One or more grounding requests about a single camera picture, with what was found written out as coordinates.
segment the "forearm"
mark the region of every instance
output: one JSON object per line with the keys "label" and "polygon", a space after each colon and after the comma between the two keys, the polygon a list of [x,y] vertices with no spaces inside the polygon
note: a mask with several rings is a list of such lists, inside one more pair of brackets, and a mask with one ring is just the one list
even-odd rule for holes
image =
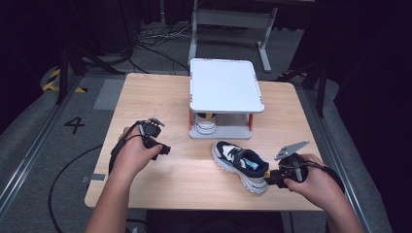
{"label": "forearm", "polygon": [[124,232],[130,183],[111,175],[93,211],[86,232]]}
{"label": "forearm", "polygon": [[363,229],[349,202],[327,212],[327,226],[331,233],[361,233]]}

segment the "wooden table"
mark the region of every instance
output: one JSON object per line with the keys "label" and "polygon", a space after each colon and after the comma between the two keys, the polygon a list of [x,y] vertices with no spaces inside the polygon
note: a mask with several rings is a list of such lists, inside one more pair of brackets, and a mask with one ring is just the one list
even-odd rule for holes
{"label": "wooden table", "polygon": [[[305,114],[290,83],[259,82],[265,109],[254,118],[250,140],[229,142],[257,152],[278,168],[275,154],[281,147],[309,140],[299,153],[319,155]],[[189,77],[129,74],[126,77],[95,174],[107,174],[110,152],[125,126],[138,119],[158,117],[166,126],[157,137],[170,146],[135,178],[129,207],[180,210],[318,211],[301,195],[269,186],[262,194],[247,190],[236,174],[220,168],[211,149],[215,140],[189,136]],[[105,185],[91,181],[86,204],[94,207]]]}

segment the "sneaker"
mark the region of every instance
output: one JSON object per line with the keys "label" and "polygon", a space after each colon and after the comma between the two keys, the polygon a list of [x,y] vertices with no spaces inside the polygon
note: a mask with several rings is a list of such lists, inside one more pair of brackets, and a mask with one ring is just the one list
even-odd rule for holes
{"label": "sneaker", "polygon": [[219,141],[212,147],[212,155],[220,167],[239,175],[242,184],[251,192],[263,193],[267,182],[263,179],[269,163],[263,161],[253,150],[243,150],[231,143]]}
{"label": "sneaker", "polygon": [[196,114],[196,131],[200,134],[213,134],[216,131],[216,114]]}

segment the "wrist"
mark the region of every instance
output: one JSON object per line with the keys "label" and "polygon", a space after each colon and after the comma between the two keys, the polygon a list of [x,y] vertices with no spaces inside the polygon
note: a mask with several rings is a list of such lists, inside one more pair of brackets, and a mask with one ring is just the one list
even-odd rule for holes
{"label": "wrist", "polygon": [[346,210],[350,207],[346,196],[343,193],[335,194],[333,197],[327,199],[327,205],[324,207],[324,210],[330,216],[336,216],[341,213],[342,210]]}
{"label": "wrist", "polygon": [[123,171],[113,169],[112,173],[109,176],[108,182],[115,183],[124,187],[131,187],[134,177],[128,176]]}

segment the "floor marking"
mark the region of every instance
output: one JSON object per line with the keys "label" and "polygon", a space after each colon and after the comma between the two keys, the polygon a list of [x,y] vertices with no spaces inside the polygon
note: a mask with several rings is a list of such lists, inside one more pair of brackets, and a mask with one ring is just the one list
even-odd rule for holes
{"label": "floor marking", "polygon": [[80,126],[85,126],[85,124],[80,124],[81,121],[82,121],[82,118],[76,116],[74,119],[71,119],[71,120],[67,121],[66,123],[64,123],[64,126],[73,126],[73,127],[75,127],[75,128],[73,129],[72,134],[76,134],[77,129],[78,129]]}
{"label": "floor marking", "polygon": [[[49,77],[46,84],[43,86],[43,90],[59,91],[60,87],[52,85],[55,79],[57,79],[58,75],[60,75],[60,68],[56,67],[55,70],[51,73],[51,76]],[[76,93],[87,93],[87,91],[88,91],[87,88],[78,87],[76,88],[75,92]]]}

